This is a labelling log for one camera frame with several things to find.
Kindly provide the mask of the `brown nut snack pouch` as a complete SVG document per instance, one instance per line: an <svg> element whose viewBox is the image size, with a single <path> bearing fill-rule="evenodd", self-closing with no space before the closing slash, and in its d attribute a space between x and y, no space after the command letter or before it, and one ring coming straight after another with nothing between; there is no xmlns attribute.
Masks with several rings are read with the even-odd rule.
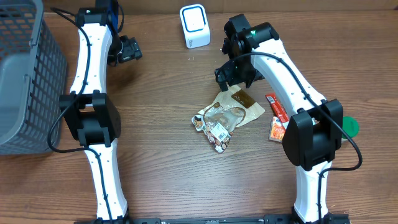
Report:
<svg viewBox="0 0 398 224"><path fill-rule="evenodd" d="M192 118L195 129L202 131L215 151L223 153L229 145L234 130L255 119L265 109L238 85L217 94L212 104Z"/></svg>

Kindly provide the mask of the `red snack bar wrapper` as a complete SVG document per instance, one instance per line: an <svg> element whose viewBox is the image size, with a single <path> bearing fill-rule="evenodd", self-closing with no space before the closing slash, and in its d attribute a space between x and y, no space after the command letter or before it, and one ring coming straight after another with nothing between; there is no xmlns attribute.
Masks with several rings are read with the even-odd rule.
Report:
<svg viewBox="0 0 398 224"><path fill-rule="evenodd" d="M281 105L281 103L278 101L276 95L274 93L267 94L265 95L266 99L270 103L270 106L275 113L275 115L278 117L279 121L281 123L288 123L289 122L289 117L287 113L285 112L285 109Z"/></svg>

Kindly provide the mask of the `orange snack packet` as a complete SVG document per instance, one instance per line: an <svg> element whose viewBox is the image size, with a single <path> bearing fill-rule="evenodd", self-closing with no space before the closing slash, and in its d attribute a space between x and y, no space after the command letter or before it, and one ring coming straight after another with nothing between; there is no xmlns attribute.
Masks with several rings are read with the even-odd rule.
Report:
<svg viewBox="0 0 398 224"><path fill-rule="evenodd" d="M288 124L288 121L283 123L278 117L274 116L271 120L269 140L282 142Z"/></svg>

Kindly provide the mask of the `green bottle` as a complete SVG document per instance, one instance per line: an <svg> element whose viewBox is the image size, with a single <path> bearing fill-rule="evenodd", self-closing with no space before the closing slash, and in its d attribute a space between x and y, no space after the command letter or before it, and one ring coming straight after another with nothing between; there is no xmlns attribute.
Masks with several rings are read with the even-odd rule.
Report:
<svg viewBox="0 0 398 224"><path fill-rule="evenodd" d="M350 138L353 138L359 133L359 123L351 116L344 116L343 130Z"/></svg>

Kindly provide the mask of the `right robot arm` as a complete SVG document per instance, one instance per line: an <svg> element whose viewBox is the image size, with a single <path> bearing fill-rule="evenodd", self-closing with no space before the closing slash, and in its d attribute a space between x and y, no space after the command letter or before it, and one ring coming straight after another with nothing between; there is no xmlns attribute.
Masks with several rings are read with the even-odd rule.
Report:
<svg viewBox="0 0 398 224"><path fill-rule="evenodd" d="M349 223L347 215L333 215L326 206L326 169L341 147L342 105L306 81L268 22L251 26L239 14L229 18L224 32L221 51L229 61L215 70L221 90L266 79L289 117L282 145L296 169L297 196L290 215L266 215L265 222Z"/></svg>

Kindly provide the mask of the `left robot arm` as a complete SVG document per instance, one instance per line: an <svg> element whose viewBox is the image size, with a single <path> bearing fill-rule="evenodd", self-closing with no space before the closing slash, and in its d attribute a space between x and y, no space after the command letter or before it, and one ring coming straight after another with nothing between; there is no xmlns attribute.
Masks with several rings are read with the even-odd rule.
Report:
<svg viewBox="0 0 398 224"><path fill-rule="evenodd" d="M82 7L71 22L80 49L70 92L59 98L60 117L90 163L97 201L93 223L130 223L117 160L121 117L106 92L106 69L138 60L142 52L134 38L119 34L124 12L117 0Z"/></svg>

